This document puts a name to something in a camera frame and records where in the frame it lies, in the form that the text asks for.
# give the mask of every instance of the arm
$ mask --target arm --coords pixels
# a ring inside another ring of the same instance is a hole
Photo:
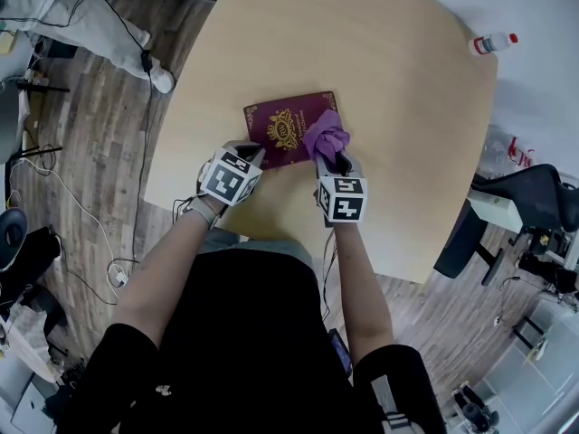
[[[223,203],[209,195],[202,197],[215,213],[222,210]],[[122,289],[112,322],[135,327],[158,348],[208,229],[196,211],[179,217]]]
[[[342,308],[354,366],[375,349],[394,343],[390,310],[355,223],[335,223]]]

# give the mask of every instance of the plastic bag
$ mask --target plastic bag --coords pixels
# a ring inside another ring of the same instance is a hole
[[[498,178],[537,164],[533,146],[497,126],[489,126],[477,174],[485,178]]]

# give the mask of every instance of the wooden floor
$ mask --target wooden floor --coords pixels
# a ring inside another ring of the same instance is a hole
[[[153,54],[178,78],[205,18],[213,7],[203,0],[111,0],[119,12],[153,35]],[[71,93],[46,97],[40,129],[41,145],[62,145],[55,170],[91,213],[103,223],[115,257],[131,256],[138,173],[144,147],[148,82],[115,69],[109,61],[78,50],[72,61],[52,61],[44,68],[54,85]],[[153,93],[152,135],[144,182],[170,95]],[[106,280],[110,253],[98,225],[72,201],[54,175],[39,176],[24,163],[14,170],[14,188],[30,229],[51,224],[66,249],[68,267],[83,276],[98,294],[114,302]],[[171,225],[171,213],[141,201],[137,225],[137,258],[151,249]],[[509,328],[535,300],[536,289],[516,282],[503,294],[501,280],[514,271],[518,254],[508,235],[489,228],[484,244],[491,252],[507,250],[497,279],[480,285],[485,265],[475,256],[460,277],[437,273],[423,286],[381,277],[390,305],[396,339],[416,347],[432,377],[441,401],[460,382],[479,380],[508,345]],[[44,278],[61,301],[69,326],[51,339],[72,354],[88,357],[109,324],[113,307],[100,302],[62,262],[55,262]],[[329,327],[344,332],[336,269],[330,275],[327,297]],[[502,325],[493,326],[504,309]]]

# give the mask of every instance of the white pants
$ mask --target white pants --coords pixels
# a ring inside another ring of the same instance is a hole
[[[55,0],[48,13],[39,19],[53,24],[67,24],[77,1]],[[123,21],[133,36],[143,45],[147,33],[129,21],[124,19]],[[7,25],[12,30],[22,29],[24,26],[17,22],[7,22]],[[108,58],[118,68],[140,79],[148,79],[141,64],[140,47],[104,0],[84,0],[74,12],[71,23],[67,27],[52,27],[43,24],[32,24],[31,27],[30,23],[26,23],[26,26],[30,27],[31,31],[56,41],[84,47],[103,58]],[[153,82],[161,72],[160,63],[154,58],[151,71]]]

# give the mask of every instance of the purple cloth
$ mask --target purple cloth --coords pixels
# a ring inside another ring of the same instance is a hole
[[[350,134],[342,128],[340,115],[333,109],[326,109],[318,121],[306,131],[303,143],[311,160],[316,159],[316,153],[321,153],[335,165],[336,153],[350,143]]]

